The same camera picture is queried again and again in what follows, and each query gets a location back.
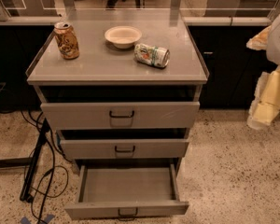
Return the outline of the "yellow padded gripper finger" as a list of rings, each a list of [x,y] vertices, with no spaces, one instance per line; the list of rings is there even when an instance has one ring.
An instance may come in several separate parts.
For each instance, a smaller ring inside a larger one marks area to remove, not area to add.
[[[271,73],[260,75],[254,95],[247,125],[261,130],[270,126],[280,112],[280,66]]]
[[[259,32],[257,35],[253,36],[248,40],[246,43],[246,46],[249,49],[253,50],[266,50],[267,43],[268,43],[268,34],[271,30],[270,26],[267,26],[264,28],[261,32]]]

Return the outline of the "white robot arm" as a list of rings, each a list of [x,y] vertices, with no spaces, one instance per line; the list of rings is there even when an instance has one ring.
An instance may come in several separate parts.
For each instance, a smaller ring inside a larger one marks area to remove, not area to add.
[[[270,126],[280,112],[280,14],[273,23],[246,43],[249,49],[265,50],[277,65],[271,73],[262,72],[248,111],[247,125],[255,130]]]

